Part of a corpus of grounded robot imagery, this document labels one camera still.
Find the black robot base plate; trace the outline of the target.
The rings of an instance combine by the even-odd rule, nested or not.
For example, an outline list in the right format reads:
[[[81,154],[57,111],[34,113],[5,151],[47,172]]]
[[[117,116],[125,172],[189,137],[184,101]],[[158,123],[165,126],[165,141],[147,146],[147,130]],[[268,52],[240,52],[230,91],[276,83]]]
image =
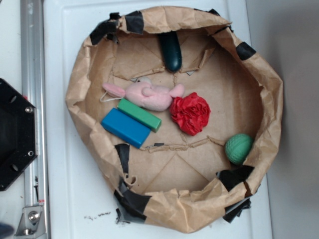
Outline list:
[[[0,80],[0,190],[7,190],[37,157],[35,107]]]

